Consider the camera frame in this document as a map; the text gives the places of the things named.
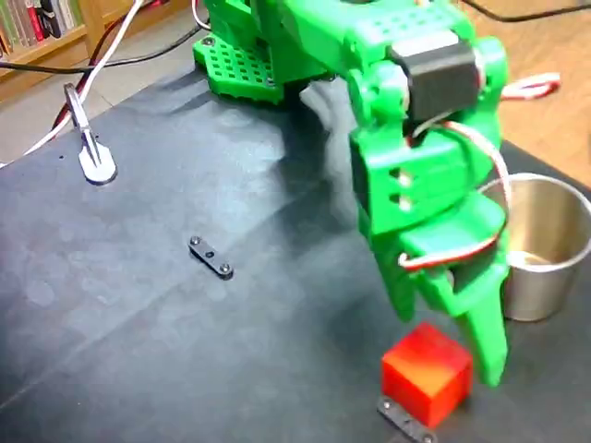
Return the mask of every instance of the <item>green 3d-printed part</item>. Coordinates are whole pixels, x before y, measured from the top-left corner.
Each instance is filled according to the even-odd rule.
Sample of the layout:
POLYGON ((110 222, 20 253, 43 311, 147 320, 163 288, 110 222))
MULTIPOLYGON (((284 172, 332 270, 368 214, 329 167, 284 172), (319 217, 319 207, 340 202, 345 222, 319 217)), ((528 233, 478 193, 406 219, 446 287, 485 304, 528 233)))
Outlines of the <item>green 3d-printed part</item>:
POLYGON ((401 253, 422 256, 472 245, 502 229, 504 211, 476 189, 491 170, 487 156, 453 132, 431 128, 412 149, 404 136, 408 84, 388 56, 394 43, 452 31, 478 54, 477 103, 453 119, 497 147, 497 109, 507 81, 500 42, 476 38, 447 0, 205 0, 213 32, 194 55, 211 89, 236 98, 281 102, 291 85, 337 75, 348 84, 358 128, 351 134, 359 230, 368 240, 392 305, 410 320, 420 293, 453 317, 476 355, 481 379, 500 383, 507 357, 501 284, 508 239, 470 260, 406 272, 401 253))

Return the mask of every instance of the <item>black cable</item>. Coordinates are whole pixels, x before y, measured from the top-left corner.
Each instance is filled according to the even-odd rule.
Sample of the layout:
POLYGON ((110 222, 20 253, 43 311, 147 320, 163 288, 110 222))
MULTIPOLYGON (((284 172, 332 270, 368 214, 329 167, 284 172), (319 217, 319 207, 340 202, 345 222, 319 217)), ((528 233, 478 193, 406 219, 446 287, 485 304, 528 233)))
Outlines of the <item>black cable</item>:
MULTIPOLYGON (((191 31, 183 35, 177 41, 173 42, 172 44, 162 48, 160 51, 156 51, 154 53, 146 54, 139 57, 131 57, 131 58, 124 58, 121 60, 114 60, 113 62, 107 63, 104 67, 115 67, 115 66, 125 66, 125 65, 133 65, 136 63, 147 62, 149 60, 153 60, 154 58, 158 58, 162 55, 168 54, 174 49, 178 48, 181 44, 186 42, 188 39, 193 37, 200 31, 200 27, 197 26, 193 28, 191 31)), ((0 69, 13 69, 16 71, 30 71, 30 72, 43 72, 46 74, 58 74, 58 75, 74 75, 74 74, 84 74, 87 72, 91 72, 96 65, 92 66, 83 66, 83 67, 50 67, 50 66, 38 66, 38 65, 23 65, 19 63, 9 63, 9 62, 0 62, 0 69)))
POLYGON ((474 8, 476 11, 481 13, 482 15, 491 18, 495 21, 499 21, 501 23, 523 23, 524 21, 532 21, 538 20, 541 18, 548 18, 548 17, 556 17, 561 16, 564 14, 570 14, 572 12, 583 11, 585 9, 591 9, 591 5, 578 5, 578 6, 569 6, 569 7, 562 7, 560 9, 551 9, 549 11, 542 11, 536 12, 535 14, 527 14, 525 16, 500 16, 496 14, 482 5, 476 3, 473 0, 460 0, 462 3, 467 4, 468 6, 474 8))

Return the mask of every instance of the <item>stainless steel cup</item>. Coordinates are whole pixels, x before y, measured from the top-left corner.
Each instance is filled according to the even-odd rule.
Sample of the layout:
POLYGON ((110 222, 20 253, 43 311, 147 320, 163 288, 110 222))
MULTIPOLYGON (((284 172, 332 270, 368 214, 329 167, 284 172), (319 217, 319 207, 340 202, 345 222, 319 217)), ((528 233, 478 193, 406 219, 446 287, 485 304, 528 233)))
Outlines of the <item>stainless steel cup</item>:
MULTIPOLYGON (((536 321, 561 308, 591 250, 591 203, 574 187, 543 175, 511 175, 511 188, 511 272, 503 309, 507 318, 536 321)), ((481 191, 504 205, 500 180, 481 191)))

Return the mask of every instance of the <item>red and white wire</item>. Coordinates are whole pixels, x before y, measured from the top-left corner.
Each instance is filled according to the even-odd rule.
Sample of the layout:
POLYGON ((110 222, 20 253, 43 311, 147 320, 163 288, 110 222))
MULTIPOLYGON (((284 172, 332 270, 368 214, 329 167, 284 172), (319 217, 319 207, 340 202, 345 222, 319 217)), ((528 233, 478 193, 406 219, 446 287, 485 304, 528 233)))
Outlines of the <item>red and white wire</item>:
POLYGON ((558 72, 547 72, 517 80, 502 90, 502 100, 534 100, 550 95, 561 86, 558 72))
MULTIPOLYGON (((558 73, 547 73, 517 80, 507 85, 501 95, 502 100, 534 100, 550 95, 561 85, 561 76, 558 73)), ((457 122, 445 122, 443 127, 451 129, 457 134, 466 137, 475 146, 485 152, 493 161, 497 174, 501 179, 503 193, 506 200, 506 209, 509 211, 511 206, 511 184, 507 165, 495 146, 482 134, 474 128, 462 125, 457 122)), ((454 263, 469 259, 489 247, 495 245, 501 233, 492 235, 487 240, 471 245, 469 247, 452 249, 450 251, 428 254, 423 257, 409 258, 407 254, 402 254, 398 259, 398 264, 408 271, 417 271, 421 269, 434 268, 440 265, 454 263)))
MULTIPOLYGON (((441 126, 450 129, 451 131, 470 140, 492 160, 497 174, 501 179, 506 208, 509 208, 511 206, 511 184, 509 171, 507 170, 507 165, 505 164, 505 161, 497 148, 486 137, 470 126, 466 126, 457 122, 444 122, 441 124, 441 126)), ((401 254, 401 256, 398 258, 398 264, 408 271, 416 271, 434 268, 436 266, 445 265, 456 261, 466 260, 495 245, 500 235, 501 233, 495 233, 490 238, 477 244, 466 247, 458 247, 445 252, 428 254, 423 257, 409 258, 407 254, 401 254)))

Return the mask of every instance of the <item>white cable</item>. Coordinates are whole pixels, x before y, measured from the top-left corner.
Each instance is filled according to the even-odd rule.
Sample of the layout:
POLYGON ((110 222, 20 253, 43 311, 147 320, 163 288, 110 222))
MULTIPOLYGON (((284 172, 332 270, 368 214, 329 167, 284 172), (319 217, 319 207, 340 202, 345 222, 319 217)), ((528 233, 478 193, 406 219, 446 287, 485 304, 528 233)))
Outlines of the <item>white cable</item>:
MULTIPOLYGON (((119 44, 121 43, 121 41, 125 37, 127 29, 129 28, 129 25, 131 24, 134 17, 138 13, 142 4, 143 4, 143 0, 134 0, 134 4, 131 7, 131 9, 129 9, 129 12, 127 13, 125 20, 121 24, 121 28, 117 32, 115 39, 111 43, 111 46, 109 46, 109 49, 104 54, 103 58, 97 64, 97 66, 94 67, 94 69, 92 69, 92 71, 90 72, 89 79, 86 82, 86 84, 84 85, 84 89, 80 93, 80 101, 82 103, 84 103, 84 101, 88 97, 89 92, 90 92, 90 88, 92 87, 92 83, 94 82, 96 77, 99 75, 99 72, 101 72, 101 69, 103 69, 104 66, 109 62, 109 59, 113 56, 113 54, 117 50, 117 47, 119 46, 119 44)), ((45 137, 43 137, 41 140, 39 140, 37 143, 35 143, 35 145, 32 148, 30 148, 27 152, 25 152, 25 155, 28 155, 31 152, 34 152, 35 150, 39 149, 41 146, 43 146, 45 143, 47 143, 49 140, 51 140, 57 134, 59 134, 59 132, 66 127, 66 125, 71 120, 71 118, 72 118, 72 116, 70 115, 70 113, 67 113, 66 116, 64 117, 64 119, 60 122, 60 124, 58 126, 56 126, 51 132, 49 132, 45 137)))
POLYGON ((211 30, 211 26, 199 18, 199 14, 197 13, 197 0, 191 0, 191 6, 193 6, 193 17, 197 24, 205 30, 211 30))

